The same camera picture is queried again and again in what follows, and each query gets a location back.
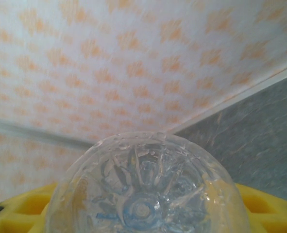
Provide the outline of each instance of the clear plastic bottle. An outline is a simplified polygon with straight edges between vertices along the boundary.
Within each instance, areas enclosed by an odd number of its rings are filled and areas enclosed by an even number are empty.
[[[99,141],[66,172],[46,233],[248,233],[231,177],[208,152],[163,133]]]

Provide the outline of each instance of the gray marble surface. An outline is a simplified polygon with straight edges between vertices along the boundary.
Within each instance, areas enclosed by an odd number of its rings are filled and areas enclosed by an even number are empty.
[[[234,182],[287,199],[287,79],[180,132]]]

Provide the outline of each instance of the orange pattern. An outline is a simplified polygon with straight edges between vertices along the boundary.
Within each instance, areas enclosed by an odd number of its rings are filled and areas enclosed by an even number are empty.
[[[83,153],[0,133],[0,201],[60,179]]]
[[[165,131],[285,68],[287,0],[0,1],[0,118],[25,127]]]

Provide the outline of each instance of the patterned wallpaper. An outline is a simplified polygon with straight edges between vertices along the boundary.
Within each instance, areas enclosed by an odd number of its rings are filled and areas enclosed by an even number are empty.
[[[0,133],[0,201],[58,181],[84,153]]]
[[[0,119],[168,130],[287,68],[287,0],[0,1]]]

